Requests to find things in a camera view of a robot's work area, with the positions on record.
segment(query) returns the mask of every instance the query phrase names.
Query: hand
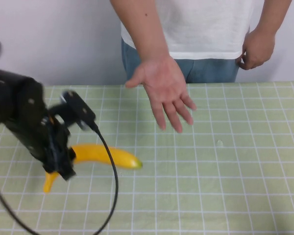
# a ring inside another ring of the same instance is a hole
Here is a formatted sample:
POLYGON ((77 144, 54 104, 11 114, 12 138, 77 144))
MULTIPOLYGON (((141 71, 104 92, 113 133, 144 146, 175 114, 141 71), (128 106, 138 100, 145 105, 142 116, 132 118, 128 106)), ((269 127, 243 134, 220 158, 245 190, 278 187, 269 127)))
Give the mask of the hand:
POLYGON ((274 46, 274 34, 256 29, 246 36, 243 44, 243 53, 237 58, 236 62, 243 70, 254 69, 263 65, 271 58, 274 46))
POLYGON ((152 112, 162 130, 166 129, 163 109, 177 132, 182 132, 177 114, 180 114, 188 124, 193 124, 193 118, 185 105, 193 110, 196 109, 196 105, 188 95, 180 67, 169 55, 143 61, 125 86, 133 88, 139 84, 143 84, 152 112))

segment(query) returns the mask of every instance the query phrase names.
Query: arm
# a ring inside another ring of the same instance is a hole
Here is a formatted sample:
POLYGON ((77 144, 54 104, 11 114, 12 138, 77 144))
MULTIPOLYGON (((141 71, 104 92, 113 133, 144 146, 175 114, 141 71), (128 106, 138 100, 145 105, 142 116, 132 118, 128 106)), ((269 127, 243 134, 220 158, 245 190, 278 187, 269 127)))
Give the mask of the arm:
POLYGON ((265 0, 257 29, 275 35, 282 25, 292 0, 265 0))
POLYGON ((155 0, 110 0, 141 60, 168 55, 155 0))

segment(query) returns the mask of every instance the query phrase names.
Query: table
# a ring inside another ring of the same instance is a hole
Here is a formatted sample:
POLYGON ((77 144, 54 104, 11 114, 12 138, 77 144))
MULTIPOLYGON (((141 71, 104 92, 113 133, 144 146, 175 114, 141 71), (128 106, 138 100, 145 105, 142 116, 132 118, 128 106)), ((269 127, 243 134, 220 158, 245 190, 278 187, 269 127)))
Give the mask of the table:
MULTIPOLYGON (((294 235, 294 82, 191 84, 198 106, 183 134, 155 123, 142 87, 46 87, 46 103, 76 90, 110 146, 134 153, 141 170, 119 169, 110 235, 294 235)), ((70 143, 98 142, 71 128, 70 143)), ((41 164, 0 126, 0 188, 41 234, 93 234, 114 196, 110 165, 79 164, 43 193, 41 164)), ((0 205, 0 235, 25 234, 0 205)))

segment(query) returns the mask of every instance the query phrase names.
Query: man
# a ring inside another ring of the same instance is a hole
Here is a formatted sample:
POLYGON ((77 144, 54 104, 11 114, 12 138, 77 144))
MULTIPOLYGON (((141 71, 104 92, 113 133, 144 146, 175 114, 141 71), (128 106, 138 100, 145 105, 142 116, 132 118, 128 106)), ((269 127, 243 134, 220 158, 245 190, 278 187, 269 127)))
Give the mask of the man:
POLYGON ((257 27, 249 33, 254 0, 110 0, 122 22, 126 87, 143 84, 157 124, 163 109, 181 133, 180 114, 193 118, 196 106, 187 83, 234 82, 270 59, 275 35, 292 0, 265 0, 257 27))

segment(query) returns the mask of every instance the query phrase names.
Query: banana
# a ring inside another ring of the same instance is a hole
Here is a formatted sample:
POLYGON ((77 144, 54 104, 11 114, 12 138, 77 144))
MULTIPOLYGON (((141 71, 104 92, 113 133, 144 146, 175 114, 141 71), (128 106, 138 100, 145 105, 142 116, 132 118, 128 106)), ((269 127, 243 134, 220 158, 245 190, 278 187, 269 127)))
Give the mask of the banana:
MULTIPOLYGON (((72 149, 76 154, 76 158, 73 164, 78 164, 81 162, 95 161, 103 164, 111 164, 109 155, 101 144, 78 144, 73 145, 72 149)), ((143 167, 143 163, 136 158, 133 154, 114 147, 109 147, 113 161, 116 167, 121 167, 125 169, 140 169, 143 167)), ((44 183, 44 192, 48 193, 51 190, 53 182, 59 176, 59 173, 47 173, 44 183)))

